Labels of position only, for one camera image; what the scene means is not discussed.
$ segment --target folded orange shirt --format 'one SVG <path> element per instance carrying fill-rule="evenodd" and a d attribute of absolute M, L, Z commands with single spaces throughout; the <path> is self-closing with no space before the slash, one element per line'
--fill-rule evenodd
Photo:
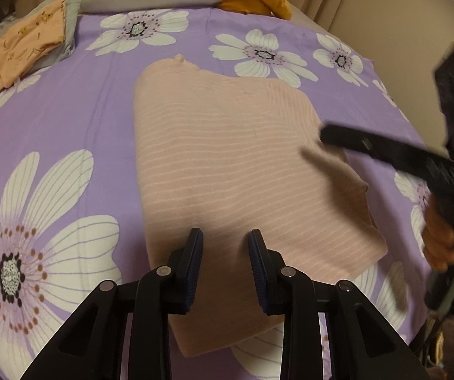
<path fill-rule="evenodd" d="M 0 39 L 0 91 L 65 40 L 65 1 L 54 0 L 13 25 Z"/>
<path fill-rule="evenodd" d="M 223 0 L 216 7 L 241 14 L 275 15 L 284 20 L 292 18 L 292 10 L 287 0 Z"/>

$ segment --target bed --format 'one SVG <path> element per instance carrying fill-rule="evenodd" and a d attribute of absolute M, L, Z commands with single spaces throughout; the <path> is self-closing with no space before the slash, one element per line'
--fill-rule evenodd
<path fill-rule="evenodd" d="M 141 16 L 156 24 L 154 34 L 140 29 Z M 264 62 L 268 78 L 306 93 L 322 121 L 421 144 L 373 63 L 307 26 L 210 7 L 84 15 L 70 58 L 0 93 L 0 378 L 18 379 L 100 281 L 130 282 L 149 270 L 132 92 L 151 63 L 182 54 L 219 74 L 263 76 L 254 65 Z M 239 59 L 240 49 L 248 59 Z M 281 52 L 291 54 L 276 68 Z M 420 230 L 429 191 L 369 157 L 349 153 L 348 160 L 369 184 L 368 204 L 388 246 L 355 283 L 409 343 L 426 318 Z M 327 379 L 323 319 L 321 329 Z M 171 335 L 173 376 L 279 378 L 282 339 L 279 326 L 184 358 Z"/>

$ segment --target hand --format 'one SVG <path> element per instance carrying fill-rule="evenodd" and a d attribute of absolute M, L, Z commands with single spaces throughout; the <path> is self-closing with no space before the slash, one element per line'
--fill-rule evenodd
<path fill-rule="evenodd" d="M 432 195 L 424 213 L 426 226 L 422 232 L 424 257 L 436 271 L 444 273 L 454 264 L 454 230 L 438 214 L 436 199 Z"/>

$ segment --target folded pink sweater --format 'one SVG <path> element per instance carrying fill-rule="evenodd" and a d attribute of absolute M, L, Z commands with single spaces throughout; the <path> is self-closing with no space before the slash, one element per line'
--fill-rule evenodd
<path fill-rule="evenodd" d="M 279 323 L 257 303 L 245 237 L 312 279 L 352 279 L 386 252 L 368 212 L 366 184 L 319 142 L 307 96 L 270 78 L 225 77 L 184 61 L 147 67 L 135 86 L 137 175 L 152 268 L 191 227 L 204 232 L 196 300 L 170 316 L 193 356 Z"/>

